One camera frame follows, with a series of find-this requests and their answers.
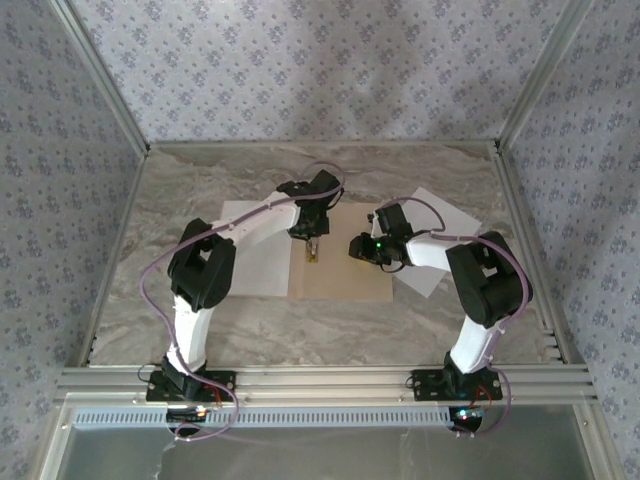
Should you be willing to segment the aluminium frame post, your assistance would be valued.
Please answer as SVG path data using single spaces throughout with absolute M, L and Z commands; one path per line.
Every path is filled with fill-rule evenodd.
M 91 76 L 107 106 L 138 154 L 148 155 L 150 145 L 138 127 L 134 115 L 121 95 L 105 61 L 95 46 L 90 32 L 80 18 L 72 0 L 47 0 L 60 21 L 80 60 Z
M 496 139 L 496 148 L 499 153 L 509 150 L 516 141 L 593 3 L 594 0 L 566 0 L 544 48 Z

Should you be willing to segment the white paper sheet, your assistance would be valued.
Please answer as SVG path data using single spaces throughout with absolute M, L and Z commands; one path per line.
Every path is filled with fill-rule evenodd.
M 272 205 L 240 224 L 248 235 L 240 240 L 230 296 L 286 297 L 292 239 L 287 230 L 299 210 L 293 202 Z
M 403 200 L 402 210 L 412 229 L 434 230 L 441 226 L 437 215 L 425 203 L 433 207 L 445 223 L 445 235 L 474 236 L 481 222 L 462 210 L 445 202 L 424 188 L 418 188 L 411 200 Z M 428 298 L 446 273 L 450 272 L 445 251 L 455 242 L 435 240 L 429 234 L 421 234 L 408 245 L 411 266 L 405 266 L 394 276 L 420 295 Z

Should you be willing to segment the thin aluminium table edge rail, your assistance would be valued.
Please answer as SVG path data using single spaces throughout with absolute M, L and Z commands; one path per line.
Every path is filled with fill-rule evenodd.
M 467 149 L 481 149 L 495 145 L 494 139 L 471 140 L 258 140 L 258 141 L 157 141 L 150 144 L 151 148 L 216 148 L 216 147 L 409 147 L 409 146 L 446 146 L 450 148 L 460 147 Z

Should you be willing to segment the grey sheet metal panel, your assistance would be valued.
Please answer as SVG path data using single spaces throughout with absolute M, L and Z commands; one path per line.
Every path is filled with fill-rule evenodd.
M 585 405 L 491 411 L 449 427 L 233 428 L 209 440 L 165 427 L 77 427 L 66 410 L 36 480 L 625 480 Z

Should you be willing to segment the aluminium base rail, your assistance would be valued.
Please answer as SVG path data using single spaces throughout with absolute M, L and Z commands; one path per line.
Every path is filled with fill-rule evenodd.
M 411 366 L 236 367 L 235 392 L 243 407 L 405 406 L 414 402 Z M 598 396 L 587 367 L 580 364 L 505 365 L 514 404 L 595 404 Z M 152 366 L 69 368 L 54 400 L 69 396 L 142 402 Z

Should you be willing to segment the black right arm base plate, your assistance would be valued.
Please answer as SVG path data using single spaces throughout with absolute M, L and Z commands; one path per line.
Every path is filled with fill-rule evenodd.
M 407 386 L 416 401 L 502 400 L 501 381 L 497 373 L 486 368 L 461 374 L 452 368 L 416 369 Z

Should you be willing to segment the aluminium side rail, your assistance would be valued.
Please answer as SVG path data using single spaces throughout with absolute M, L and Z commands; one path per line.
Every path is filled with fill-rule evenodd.
M 121 252 L 131 216 L 132 207 L 137 197 L 141 177 L 148 157 L 149 151 L 144 151 L 139 158 L 139 162 L 137 164 L 135 174 L 130 185 L 124 210 L 119 221 L 117 234 L 115 236 L 115 240 L 110 251 L 110 256 L 106 264 L 106 270 L 102 278 L 100 289 L 98 290 L 96 301 L 89 317 L 88 326 L 86 328 L 78 356 L 74 361 L 75 367 L 84 368 L 90 363 L 90 357 L 96 338 L 96 332 L 99 327 L 102 311 L 108 300 L 113 278 L 121 258 Z
M 521 265 L 534 289 L 532 305 L 544 331 L 547 356 L 553 363 L 578 364 L 583 362 L 568 332 L 568 323 L 562 308 L 551 292 L 548 271 L 542 255 L 542 243 L 531 219 L 531 211 L 515 167 L 505 157 L 501 144 L 494 140 L 490 150 L 495 163 L 499 184 L 512 221 L 515 241 L 520 252 Z

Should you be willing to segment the brown cardboard folder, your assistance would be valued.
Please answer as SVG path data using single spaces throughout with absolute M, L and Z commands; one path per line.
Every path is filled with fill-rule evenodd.
M 353 238 L 371 231 L 367 216 L 377 203 L 338 203 L 329 212 L 330 233 L 319 238 L 317 260 L 307 260 L 306 243 L 292 242 L 288 297 L 387 303 L 393 300 L 392 277 L 376 265 L 349 256 Z

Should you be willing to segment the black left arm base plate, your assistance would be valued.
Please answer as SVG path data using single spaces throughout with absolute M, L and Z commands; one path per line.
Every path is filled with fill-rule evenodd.
M 236 372 L 232 370 L 204 370 L 199 375 L 210 381 L 224 385 L 229 390 L 235 390 Z M 151 402 L 231 402 L 231 396 L 219 387 L 200 384 L 193 394 L 188 396 L 176 386 L 162 371 L 154 371 L 148 380 L 146 400 Z

